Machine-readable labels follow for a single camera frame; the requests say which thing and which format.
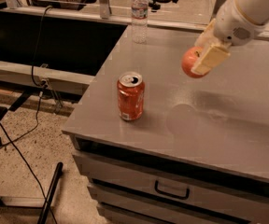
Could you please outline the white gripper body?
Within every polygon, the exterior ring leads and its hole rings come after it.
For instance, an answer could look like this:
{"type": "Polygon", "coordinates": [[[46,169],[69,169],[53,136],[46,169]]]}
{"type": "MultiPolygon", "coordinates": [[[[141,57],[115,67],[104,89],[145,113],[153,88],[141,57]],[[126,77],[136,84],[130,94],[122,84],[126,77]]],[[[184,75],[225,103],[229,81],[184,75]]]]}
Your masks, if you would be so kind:
{"type": "Polygon", "coordinates": [[[247,44],[260,34],[265,26],[255,23],[239,6],[238,0],[227,0],[216,15],[214,36],[233,46],[247,44]]]}

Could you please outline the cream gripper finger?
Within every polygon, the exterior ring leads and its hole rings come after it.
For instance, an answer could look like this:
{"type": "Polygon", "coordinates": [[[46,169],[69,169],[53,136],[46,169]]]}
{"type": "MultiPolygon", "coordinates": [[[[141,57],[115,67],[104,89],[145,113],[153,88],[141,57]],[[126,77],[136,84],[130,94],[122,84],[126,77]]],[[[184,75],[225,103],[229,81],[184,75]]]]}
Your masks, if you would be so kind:
{"type": "Polygon", "coordinates": [[[214,28],[216,20],[213,19],[203,30],[203,32],[198,36],[194,45],[196,47],[204,47],[205,44],[212,42],[215,39],[214,28]]]}
{"type": "Polygon", "coordinates": [[[206,75],[229,57],[230,52],[225,47],[217,44],[206,45],[191,71],[199,76],[206,75]]]}

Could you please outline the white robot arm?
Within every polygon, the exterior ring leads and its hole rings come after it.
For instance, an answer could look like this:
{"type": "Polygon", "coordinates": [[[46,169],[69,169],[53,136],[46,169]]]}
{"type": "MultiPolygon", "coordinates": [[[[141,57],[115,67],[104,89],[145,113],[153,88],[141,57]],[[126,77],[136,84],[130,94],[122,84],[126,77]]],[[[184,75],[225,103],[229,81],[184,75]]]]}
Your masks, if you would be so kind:
{"type": "Polygon", "coordinates": [[[230,57],[231,46],[246,45],[268,22],[269,0],[226,0],[195,41],[202,51],[191,71],[207,74],[230,57]]]}

